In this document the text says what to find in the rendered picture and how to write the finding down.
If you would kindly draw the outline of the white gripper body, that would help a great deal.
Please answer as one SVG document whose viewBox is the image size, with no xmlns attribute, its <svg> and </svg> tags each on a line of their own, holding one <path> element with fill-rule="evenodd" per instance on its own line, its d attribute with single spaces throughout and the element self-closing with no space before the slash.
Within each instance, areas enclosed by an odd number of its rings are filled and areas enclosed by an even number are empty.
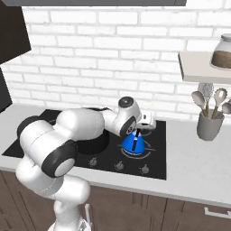
<svg viewBox="0 0 231 231">
<path fill-rule="evenodd" d="M 156 128 L 156 121 L 153 117 L 142 118 L 137 126 L 139 129 L 154 130 Z"/>
</svg>

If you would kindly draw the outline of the black hob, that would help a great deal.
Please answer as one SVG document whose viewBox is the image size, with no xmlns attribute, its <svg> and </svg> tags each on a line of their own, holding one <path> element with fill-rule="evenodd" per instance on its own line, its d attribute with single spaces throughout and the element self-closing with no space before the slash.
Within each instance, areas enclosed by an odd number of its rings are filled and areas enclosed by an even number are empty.
<svg viewBox="0 0 231 231">
<path fill-rule="evenodd" d="M 125 152 L 122 147 L 122 139 L 109 133 L 109 145 L 102 153 L 85 155 L 78 151 L 75 165 L 86 169 L 166 180 L 166 122 L 157 121 L 154 130 L 142 129 L 141 134 L 144 140 L 144 152 L 140 155 Z M 96 167 L 89 166 L 89 161 L 93 158 L 97 159 Z M 116 169 L 116 164 L 119 162 L 124 165 L 120 171 Z M 147 174 L 141 173 L 141 168 L 144 165 L 147 165 L 150 170 Z"/>
</svg>

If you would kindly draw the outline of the grey utensil pot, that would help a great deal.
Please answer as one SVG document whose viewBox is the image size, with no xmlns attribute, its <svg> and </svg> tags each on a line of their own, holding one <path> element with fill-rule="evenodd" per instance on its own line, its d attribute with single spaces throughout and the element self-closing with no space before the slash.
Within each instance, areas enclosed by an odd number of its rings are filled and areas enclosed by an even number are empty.
<svg viewBox="0 0 231 231">
<path fill-rule="evenodd" d="M 214 119 L 211 118 L 212 114 L 212 109 L 209 110 L 208 117 L 205 117 L 203 112 L 199 113 L 197 135 L 204 141 L 213 141 L 217 137 L 225 118 L 222 112 L 217 112 Z"/>
</svg>

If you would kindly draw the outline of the grey whisk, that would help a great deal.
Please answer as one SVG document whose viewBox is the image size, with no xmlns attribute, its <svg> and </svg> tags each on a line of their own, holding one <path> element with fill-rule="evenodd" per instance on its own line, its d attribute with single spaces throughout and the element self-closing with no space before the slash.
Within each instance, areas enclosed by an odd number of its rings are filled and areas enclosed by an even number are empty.
<svg viewBox="0 0 231 231">
<path fill-rule="evenodd" d="M 205 103 L 206 103 L 205 110 L 206 110 L 206 115 L 208 115 L 208 103 L 213 94 L 214 86 L 212 83 L 199 83 L 198 91 L 200 91 L 203 97 L 205 98 Z"/>
</svg>

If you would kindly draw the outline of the black pan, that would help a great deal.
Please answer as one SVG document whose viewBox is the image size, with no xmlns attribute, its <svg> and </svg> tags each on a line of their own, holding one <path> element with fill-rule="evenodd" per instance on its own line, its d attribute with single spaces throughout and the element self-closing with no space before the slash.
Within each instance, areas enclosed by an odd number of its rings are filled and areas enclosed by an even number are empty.
<svg viewBox="0 0 231 231">
<path fill-rule="evenodd" d="M 103 133 L 92 140 L 77 141 L 77 149 L 81 154 L 94 155 L 102 153 L 109 145 L 109 132 L 104 130 Z"/>
</svg>

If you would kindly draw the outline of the pale slotted spoon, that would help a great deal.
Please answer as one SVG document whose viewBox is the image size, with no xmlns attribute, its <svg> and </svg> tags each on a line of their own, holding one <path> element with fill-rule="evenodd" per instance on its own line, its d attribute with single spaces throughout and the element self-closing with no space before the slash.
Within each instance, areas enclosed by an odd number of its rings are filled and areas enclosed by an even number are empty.
<svg viewBox="0 0 231 231">
<path fill-rule="evenodd" d="M 215 118 L 215 116 L 217 114 L 218 107 L 226 99 L 226 96 L 227 96 L 227 91 L 224 88 L 219 88 L 216 90 L 216 92 L 214 94 L 214 99 L 215 99 L 216 105 L 214 107 L 213 114 L 211 116 L 212 119 Z"/>
</svg>

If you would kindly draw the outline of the pale spatula head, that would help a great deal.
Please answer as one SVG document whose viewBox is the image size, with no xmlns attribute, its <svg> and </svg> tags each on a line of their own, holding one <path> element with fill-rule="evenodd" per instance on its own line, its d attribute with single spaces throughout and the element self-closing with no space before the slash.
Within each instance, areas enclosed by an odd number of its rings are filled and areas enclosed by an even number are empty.
<svg viewBox="0 0 231 231">
<path fill-rule="evenodd" d="M 222 112 L 224 114 L 231 114 L 231 104 L 229 102 L 226 102 L 222 105 Z"/>
</svg>

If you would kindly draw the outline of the brown cupboard door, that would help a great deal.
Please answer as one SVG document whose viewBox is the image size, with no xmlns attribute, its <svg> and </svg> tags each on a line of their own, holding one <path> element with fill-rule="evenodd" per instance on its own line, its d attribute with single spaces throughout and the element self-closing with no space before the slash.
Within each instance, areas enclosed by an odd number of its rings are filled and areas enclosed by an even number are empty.
<svg viewBox="0 0 231 231">
<path fill-rule="evenodd" d="M 52 200 L 25 188 L 14 172 L 0 171 L 0 231 L 47 231 L 54 221 Z"/>
<path fill-rule="evenodd" d="M 92 186 L 94 231 L 161 231 L 166 199 Z"/>
</svg>

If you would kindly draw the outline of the glass jar with brown contents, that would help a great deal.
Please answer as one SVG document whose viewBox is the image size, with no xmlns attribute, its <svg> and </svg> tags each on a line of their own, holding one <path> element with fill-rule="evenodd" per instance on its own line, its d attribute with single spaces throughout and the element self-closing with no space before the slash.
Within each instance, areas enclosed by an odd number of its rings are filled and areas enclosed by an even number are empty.
<svg viewBox="0 0 231 231">
<path fill-rule="evenodd" d="M 211 64 L 221 69 L 231 69 L 231 33 L 224 33 L 211 57 Z"/>
</svg>

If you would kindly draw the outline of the brown drawer front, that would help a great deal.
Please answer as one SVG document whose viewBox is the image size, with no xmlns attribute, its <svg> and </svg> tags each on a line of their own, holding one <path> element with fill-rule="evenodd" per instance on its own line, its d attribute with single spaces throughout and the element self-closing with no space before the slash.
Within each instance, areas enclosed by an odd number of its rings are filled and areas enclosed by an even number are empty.
<svg viewBox="0 0 231 231">
<path fill-rule="evenodd" d="M 231 208 L 168 199 L 162 231 L 231 231 L 231 219 L 207 216 L 204 207 L 217 213 L 231 211 Z"/>
</svg>

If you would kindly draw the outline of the grey range hood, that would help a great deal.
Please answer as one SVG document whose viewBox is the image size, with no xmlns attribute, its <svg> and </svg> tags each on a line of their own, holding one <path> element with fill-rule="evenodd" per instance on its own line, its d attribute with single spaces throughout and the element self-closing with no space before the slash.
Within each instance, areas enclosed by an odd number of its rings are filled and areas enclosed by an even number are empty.
<svg viewBox="0 0 231 231">
<path fill-rule="evenodd" d="M 187 0 L 0 0 L 6 6 L 186 6 Z"/>
</svg>

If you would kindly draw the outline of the dark appliance side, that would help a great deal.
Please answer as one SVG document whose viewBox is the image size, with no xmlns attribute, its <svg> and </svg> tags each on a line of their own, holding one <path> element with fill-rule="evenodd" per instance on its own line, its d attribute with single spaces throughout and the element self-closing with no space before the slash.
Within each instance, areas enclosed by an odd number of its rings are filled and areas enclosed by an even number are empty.
<svg viewBox="0 0 231 231">
<path fill-rule="evenodd" d="M 11 104 L 12 99 L 9 94 L 8 87 L 5 82 L 5 77 L 0 69 L 0 114 L 5 111 Z"/>
</svg>

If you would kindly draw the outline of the pale wooden-handled spoon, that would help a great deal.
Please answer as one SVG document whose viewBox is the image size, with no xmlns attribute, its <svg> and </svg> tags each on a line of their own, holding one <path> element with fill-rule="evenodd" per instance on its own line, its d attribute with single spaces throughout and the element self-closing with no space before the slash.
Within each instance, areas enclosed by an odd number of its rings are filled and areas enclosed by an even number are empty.
<svg viewBox="0 0 231 231">
<path fill-rule="evenodd" d="M 208 113 L 205 108 L 205 98 L 203 97 L 202 93 L 200 91 L 194 91 L 191 93 L 193 102 L 200 107 L 202 113 L 204 116 L 208 116 Z"/>
</svg>

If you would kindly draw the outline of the pale wall shelf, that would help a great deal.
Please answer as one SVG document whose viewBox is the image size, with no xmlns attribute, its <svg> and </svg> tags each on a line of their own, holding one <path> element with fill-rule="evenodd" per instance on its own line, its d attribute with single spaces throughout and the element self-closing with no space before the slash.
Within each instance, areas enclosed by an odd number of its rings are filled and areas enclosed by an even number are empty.
<svg viewBox="0 0 231 231">
<path fill-rule="evenodd" d="M 212 54 L 204 51 L 180 51 L 178 54 L 183 81 L 231 85 L 231 69 L 211 64 Z"/>
</svg>

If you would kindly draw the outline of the dark wall cupboard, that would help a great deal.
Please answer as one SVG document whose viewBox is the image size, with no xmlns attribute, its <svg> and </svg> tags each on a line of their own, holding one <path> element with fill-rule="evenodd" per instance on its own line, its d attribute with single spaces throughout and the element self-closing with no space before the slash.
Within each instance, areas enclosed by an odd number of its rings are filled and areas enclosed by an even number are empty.
<svg viewBox="0 0 231 231">
<path fill-rule="evenodd" d="M 6 6 L 0 0 L 0 64 L 31 49 L 22 8 Z"/>
</svg>

